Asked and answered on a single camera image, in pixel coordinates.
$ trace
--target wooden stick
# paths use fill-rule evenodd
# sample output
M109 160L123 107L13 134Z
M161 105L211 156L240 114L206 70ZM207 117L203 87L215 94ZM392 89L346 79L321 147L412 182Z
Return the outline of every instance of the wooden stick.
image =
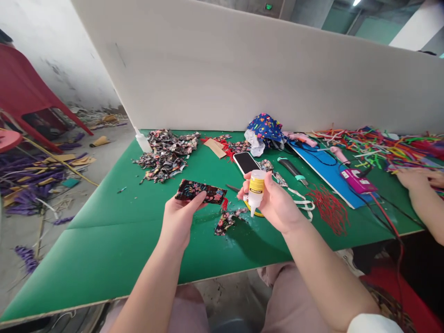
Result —
M40 214L41 214L41 220L40 220L40 227L38 228L38 234L37 234L37 248L36 248L36 260L38 260L38 254L40 252L40 243L42 241L42 232L43 232L43 225L45 224L45 212L46 210L44 208L42 208L40 210Z

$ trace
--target green tabletop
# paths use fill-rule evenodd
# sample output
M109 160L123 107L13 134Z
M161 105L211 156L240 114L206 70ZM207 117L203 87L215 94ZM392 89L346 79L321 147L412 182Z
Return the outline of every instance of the green tabletop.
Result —
M191 132L175 131L178 135ZM201 134L202 137L215 137L226 132ZM231 135L230 141L243 140L243 133ZM131 159L138 159L141 154L137 142L133 141L30 276L0 321L128 295L159 238L164 203L176 193L182 179L223 188L226 188L225 184L240 187L243 181L234 163L229 159L219 160L208 147L199 144L187 160L189 166L175 179L168 179L164 184L145 181L139 185L145 170L133 164ZM323 184L303 160L289 154L269 149L257 160L269 159L291 188L305 194L308 190L277 163L279 156L288 157L309 182ZM368 178L378 187L379 193L417 218L407 191L395 176L376 169ZM118 194L123 187L127 187L126 190ZM230 209L245 206L231 190L227 198L231 201ZM385 206L401 234L420 230L390 205ZM180 270L180 284L291 259L281 234L261 217L251 218L245 214L248 223L238 223L226 236L215 236L220 209L220 206L210 204L195 214L191 241ZM314 211L313 224L334 251L392 238L367 207L347 208L347 211L351 223L347 236L336 236L321 220L318 210Z

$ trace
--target pink glue gun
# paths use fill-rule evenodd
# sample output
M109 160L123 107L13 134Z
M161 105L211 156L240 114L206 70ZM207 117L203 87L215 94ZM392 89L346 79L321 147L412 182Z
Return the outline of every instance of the pink glue gun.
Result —
M318 151L323 151L323 150L330 150L338 160L340 160L342 163L344 164L349 164L350 161L344 156L344 154L342 153L341 148L333 146L330 148L325 148L325 149L318 149Z
M293 139L293 140L296 139L296 140L299 140L300 142L305 142L311 148L314 148L318 145L318 143L315 140L312 140L308 136L306 136L305 134L301 134L301 133L293 134L291 136L291 139Z

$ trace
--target yellow glue bottle label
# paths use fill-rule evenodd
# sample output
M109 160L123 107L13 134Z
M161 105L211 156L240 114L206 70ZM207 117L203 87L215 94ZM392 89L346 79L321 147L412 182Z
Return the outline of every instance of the yellow glue bottle label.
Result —
M250 179L250 192L261 194L264 192L264 180L251 178Z

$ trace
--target white bottle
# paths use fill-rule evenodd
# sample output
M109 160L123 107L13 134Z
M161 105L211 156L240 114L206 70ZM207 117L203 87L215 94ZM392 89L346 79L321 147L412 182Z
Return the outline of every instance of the white bottle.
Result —
M250 178L250 190L248 191L248 204L250 205L251 217L260 206L264 196L264 179L267 173L262 170L253 170Z
M152 153L153 149L151 148L151 146L149 145L148 139L146 138L145 135L143 135L138 129L137 127L134 127L134 129L136 130L136 140L139 143L140 148L142 148L144 153Z

